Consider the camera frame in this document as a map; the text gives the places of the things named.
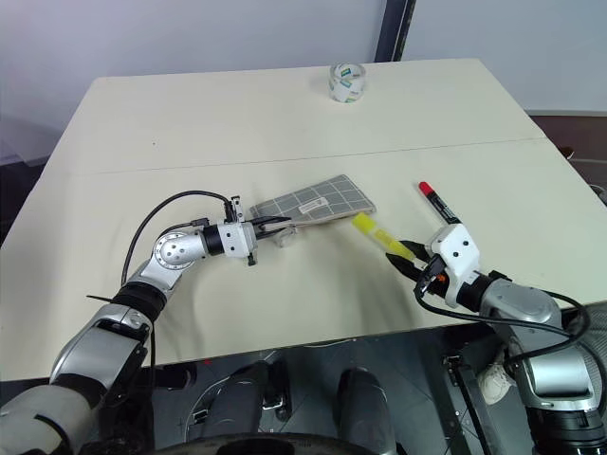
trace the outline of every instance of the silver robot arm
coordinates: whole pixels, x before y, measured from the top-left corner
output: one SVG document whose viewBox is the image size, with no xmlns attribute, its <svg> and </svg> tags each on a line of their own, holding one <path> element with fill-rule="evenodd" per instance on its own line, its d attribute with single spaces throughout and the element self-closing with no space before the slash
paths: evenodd
<svg viewBox="0 0 607 455">
<path fill-rule="evenodd" d="M 16 396 L 0 411 L 1 454 L 77 453 L 109 396 L 127 393 L 147 354 L 145 342 L 185 270 L 226 254 L 255 263 L 255 226 L 237 221 L 161 236 L 111 303 L 59 354 L 48 385 Z"/>
<path fill-rule="evenodd" d="M 444 227 L 425 249 L 428 265 L 414 279 L 417 281 L 416 297 L 427 309 L 432 308 L 421 297 L 434 286 L 438 291 L 436 294 L 444 297 L 451 307 L 463 305 L 497 322 L 515 319 L 562 329 L 561 310 L 546 292 L 518 285 L 497 272 L 488 276 L 478 272 L 479 250 L 464 225 Z M 395 264 L 394 258 L 389 259 L 412 278 L 410 266 L 404 264 L 401 268 L 403 262 Z M 436 280 L 440 275 L 447 276 L 442 285 Z M 497 322 L 489 325 L 502 339 L 511 357 L 548 348 L 567 339 L 566 335 L 538 328 Z M 598 397 L 577 346 L 513 363 L 514 379 L 538 453 L 607 453 L 607 436 L 598 413 Z"/>
</svg>

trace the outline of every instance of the white wall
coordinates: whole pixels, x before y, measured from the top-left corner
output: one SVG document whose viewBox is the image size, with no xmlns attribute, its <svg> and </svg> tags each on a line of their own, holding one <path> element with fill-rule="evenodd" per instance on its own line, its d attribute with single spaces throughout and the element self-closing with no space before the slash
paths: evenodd
<svg viewBox="0 0 607 455">
<path fill-rule="evenodd" d="M 528 111 L 607 113 L 605 0 L 417 0 L 403 60 L 459 57 Z"/>
<path fill-rule="evenodd" d="M 385 0 L 0 0 L 0 162 L 50 155 L 99 76 L 372 62 Z"/>
</svg>

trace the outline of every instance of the red marker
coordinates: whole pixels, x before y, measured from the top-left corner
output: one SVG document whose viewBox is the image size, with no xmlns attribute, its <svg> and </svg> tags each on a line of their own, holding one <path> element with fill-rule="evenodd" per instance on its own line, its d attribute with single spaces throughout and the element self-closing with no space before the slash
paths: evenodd
<svg viewBox="0 0 607 455">
<path fill-rule="evenodd" d="M 438 194 L 436 194 L 436 191 L 432 189 L 428 182 L 420 182 L 419 189 L 421 190 L 421 192 L 424 193 L 426 199 L 430 201 L 430 203 L 434 206 L 436 211 L 438 211 L 440 216 L 443 217 L 443 220 L 445 220 L 450 225 L 461 223 L 461 221 L 459 221 L 459 218 L 457 218 L 455 214 L 451 211 L 451 209 L 447 207 L 445 201 L 438 197 Z"/>
</svg>

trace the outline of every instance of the white table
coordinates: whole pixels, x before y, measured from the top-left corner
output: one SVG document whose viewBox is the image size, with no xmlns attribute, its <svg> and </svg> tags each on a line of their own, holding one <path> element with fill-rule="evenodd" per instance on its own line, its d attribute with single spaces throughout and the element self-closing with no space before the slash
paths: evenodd
<svg viewBox="0 0 607 455">
<path fill-rule="evenodd" d="M 346 173 L 383 226 L 424 242 L 442 226 L 416 188 L 428 180 L 483 270 L 583 302 L 607 296 L 607 211 L 478 62 L 367 71 L 351 105 L 324 93 L 327 68 L 95 81 L 0 252 L 1 379 L 48 375 L 99 306 L 84 295 L 118 290 L 140 220 L 190 189 L 250 206 Z M 205 198 L 167 207 L 133 266 L 168 225 L 221 214 Z M 258 259 L 211 258 L 184 276 L 156 324 L 158 363 L 458 322 L 421 310 L 348 221 L 282 249 L 261 242 Z"/>
</svg>

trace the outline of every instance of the black cable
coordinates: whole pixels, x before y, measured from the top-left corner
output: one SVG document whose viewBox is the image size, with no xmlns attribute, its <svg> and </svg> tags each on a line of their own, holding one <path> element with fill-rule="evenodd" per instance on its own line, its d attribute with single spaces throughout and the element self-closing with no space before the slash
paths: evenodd
<svg viewBox="0 0 607 455">
<path fill-rule="evenodd" d="M 419 305 L 422 308 L 424 308 L 425 310 L 430 311 L 431 313 L 435 313 L 437 315 L 447 316 L 447 317 L 456 318 L 456 319 L 470 320 L 470 321 L 474 321 L 474 322 L 484 322 L 487 324 L 517 325 L 520 327 L 526 327 L 526 328 L 530 328 L 530 329 L 545 330 L 547 332 L 552 332 L 552 333 L 555 333 L 558 335 L 562 335 L 563 337 L 567 337 L 567 339 L 562 343 L 558 343 L 553 346 L 548 346 L 546 348 L 537 349 L 534 351 L 529 351 L 527 353 L 522 353 L 521 355 L 515 355 L 515 356 L 511 357 L 510 359 L 505 360 L 505 362 L 504 362 L 505 368 L 507 367 L 508 364 L 511 365 L 513 362 L 521 361 L 523 359 L 530 358 L 530 357 L 535 357 L 537 355 L 546 355 L 546 354 L 555 353 L 556 351 L 560 351 L 562 349 L 571 347 L 574 344 L 578 344 L 579 346 L 581 346 L 582 349 L 584 349 L 593 358 L 593 360 L 597 364 L 598 373 L 600 375 L 600 388 L 601 388 L 600 401 L 598 403 L 598 412 L 602 416 L 605 413 L 605 410 L 607 408 L 607 370 L 605 369 L 605 365 L 602 362 L 598 353 L 587 343 L 580 340 L 580 338 L 584 335 L 584 333 L 588 330 L 588 327 L 590 326 L 590 315 L 588 314 L 588 310 L 581 303 L 579 303 L 569 297 L 563 296 L 561 294 L 557 294 L 555 292 L 550 292 L 550 291 L 543 291 L 543 292 L 548 294 L 550 297 L 553 297 L 553 298 L 559 299 L 559 300 L 564 300 L 567 303 L 571 303 L 573 306 L 575 306 L 579 310 L 579 313 L 583 319 L 581 329 L 579 329 L 574 335 L 571 335 L 568 332 L 566 332 L 562 329 L 559 329 L 558 327 L 554 327 L 554 326 L 548 325 L 548 324 L 542 324 L 539 322 L 530 322 L 530 321 L 526 321 L 526 320 L 507 319 L 507 318 L 505 318 L 505 319 L 491 318 L 491 317 L 484 317 L 484 316 L 477 316 L 477 315 L 467 315 L 464 313 L 457 313 L 455 311 L 444 310 L 442 308 L 436 308 L 435 306 L 431 306 L 431 305 L 427 304 L 423 300 L 423 293 L 422 293 L 421 289 L 419 289 L 417 286 L 415 287 L 415 290 L 414 290 L 415 299 L 417 300 L 417 303 L 419 303 Z"/>
<path fill-rule="evenodd" d="M 576 344 L 579 341 L 579 339 L 586 333 L 588 328 L 590 327 L 590 315 L 588 314 L 588 310 L 581 303 L 578 303 L 577 301 L 571 299 L 570 297 L 563 296 L 561 294 L 557 294 L 556 292 L 550 292 L 550 291 L 543 291 L 543 292 L 545 292 L 546 294 L 548 294 L 550 297 L 552 297 L 554 299 L 563 300 L 563 301 L 566 301 L 567 303 L 575 306 L 578 309 L 579 315 L 582 318 L 581 328 L 579 330 L 577 330 L 577 332 L 573 335 L 566 332 L 568 339 L 566 339 L 562 343 L 553 344 L 552 346 L 548 346 L 548 347 L 541 348 L 541 349 L 536 349 L 533 351 L 528 351 L 526 353 L 521 353 L 518 355 L 514 355 L 513 357 L 509 357 L 508 359 L 506 359 L 504 361 L 505 369 L 509 368 L 514 363 L 520 362 L 521 360 L 525 360 L 527 358 L 537 357 L 539 355 L 553 354 L 557 351 L 561 351 L 563 349 L 569 348 L 569 347 L 573 346 L 574 344 Z"/>
<path fill-rule="evenodd" d="M 95 300 L 101 300 L 101 301 L 109 301 L 110 303 L 112 302 L 112 299 L 110 299 L 109 297 L 91 296 L 90 294 L 86 295 L 86 297 L 88 299 L 95 299 Z"/>
<path fill-rule="evenodd" d="M 194 196 L 194 195 L 214 197 L 215 199 L 221 200 L 224 203 L 224 210 L 225 210 L 226 218 L 228 219 L 228 221 L 234 221 L 236 219 L 236 213 L 234 213 L 230 200 L 227 197 L 222 196 L 221 194 L 217 194 L 216 192 L 202 191 L 202 190 L 190 190 L 190 191 L 179 192 L 177 194 L 174 194 L 171 197 L 168 197 L 167 199 L 162 201 L 160 204 L 158 204 L 156 207 L 154 207 L 154 209 L 148 214 L 148 216 L 146 216 L 143 219 L 143 221 L 137 228 L 135 235 L 133 236 L 133 239 L 131 240 L 131 244 L 129 245 L 129 249 L 126 253 L 126 257 L 124 258 L 124 265 L 122 266 L 122 274 L 120 276 L 120 285 L 124 286 L 126 284 L 126 279 L 128 277 L 128 271 L 129 271 L 129 265 L 131 263 L 131 258 L 133 257 L 133 252 L 135 251 L 135 246 L 137 245 L 137 241 L 139 239 L 139 236 L 141 235 L 141 232 L 145 229 L 145 227 L 150 222 L 150 220 L 162 208 L 164 208 L 167 205 L 169 205 L 170 203 L 172 203 L 175 199 L 179 199 L 180 197 L 185 197 L 185 196 Z M 162 237 L 167 232 L 170 232 L 175 229 L 194 226 L 195 223 L 197 223 L 201 220 L 193 220 L 190 223 L 180 223 L 178 225 L 173 225 L 171 227 L 167 227 L 166 229 L 164 229 L 162 231 L 162 233 L 160 233 L 160 235 L 158 237 Z M 150 389 L 150 392 L 152 392 L 154 390 L 155 383 L 156 383 L 156 331 L 154 328 L 154 324 L 152 324 L 152 333 L 150 334 L 150 382 L 149 382 L 149 386 L 148 386 Z"/>
<path fill-rule="evenodd" d="M 225 196 L 222 196 L 221 194 L 217 194 L 216 192 L 190 190 L 190 191 L 179 192 L 179 193 L 174 194 L 173 196 L 165 199 L 160 204 L 158 204 L 156 207 L 154 207 L 154 209 L 148 214 L 148 216 L 146 216 L 143 219 L 143 221 L 141 222 L 141 224 L 135 231 L 135 235 L 133 236 L 133 239 L 131 240 L 131 244 L 129 245 L 129 249 L 126 253 L 126 258 L 124 259 L 124 265 L 122 266 L 122 274 L 120 276 L 120 285 L 124 285 L 126 283 L 126 279 L 127 279 L 128 272 L 129 272 L 129 264 L 131 263 L 131 258 L 133 257 L 133 251 L 135 250 L 135 245 L 137 244 L 137 240 L 139 239 L 141 232 L 144 230 L 144 228 L 147 226 L 147 224 L 150 222 L 150 220 L 162 208 L 164 208 L 165 206 L 172 203 L 175 199 L 179 199 L 180 197 L 184 197 L 184 196 L 192 196 L 192 195 L 209 196 L 209 197 L 214 197 L 215 199 L 219 199 L 219 200 L 223 201 L 224 209 L 226 211 L 226 217 L 228 218 L 229 221 L 232 221 L 235 219 L 236 215 L 231 207 L 231 203 L 228 200 L 228 198 Z"/>
<path fill-rule="evenodd" d="M 178 225 L 172 225 L 171 227 L 167 227 L 162 232 L 160 232 L 160 235 L 158 235 L 158 238 L 162 237 L 164 234 L 168 234 L 172 230 L 181 229 L 181 228 L 189 228 L 191 225 L 192 225 L 192 222 L 190 222 L 190 223 L 179 223 Z"/>
<path fill-rule="evenodd" d="M 605 364 L 603 363 L 600 355 L 597 351 L 585 341 L 580 341 L 579 345 L 584 351 L 586 351 L 597 364 L 598 375 L 600 376 L 600 401 L 598 402 L 598 413 L 602 417 L 605 414 L 605 408 L 607 408 L 607 370 L 605 370 Z"/>
<path fill-rule="evenodd" d="M 473 322 L 484 322 L 485 324 L 504 324 L 504 325 L 517 325 L 520 327 L 526 327 L 528 329 L 536 329 L 536 330 L 545 330 L 547 332 L 552 332 L 554 334 L 563 335 L 565 337 L 570 337 L 571 335 L 565 332 L 558 327 L 553 327 L 552 325 L 542 324 L 540 322 L 530 322 L 528 320 L 519 320 L 519 319 L 501 319 L 501 318 L 492 318 L 486 316 L 477 316 L 477 315 L 467 315 L 465 313 L 457 313 L 455 311 L 444 310 L 442 308 L 436 308 L 435 306 L 431 306 L 427 304 L 422 299 L 421 290 L 415 288 L 414 291 L 415 299 L 417 303 L 424 308 L 425 310 L 430 311 L 431 313 L 435 313 L 441 316 L 447 316 L 449 318 L 463 319 L 463 320 L 471 320 Z"/>
<path fill-rule="evenodd" d="M 152 333 L 150 334 L 150 393 L 154 390 L 156 383 L 156 330 L 152 322 Z"/>
</svg>

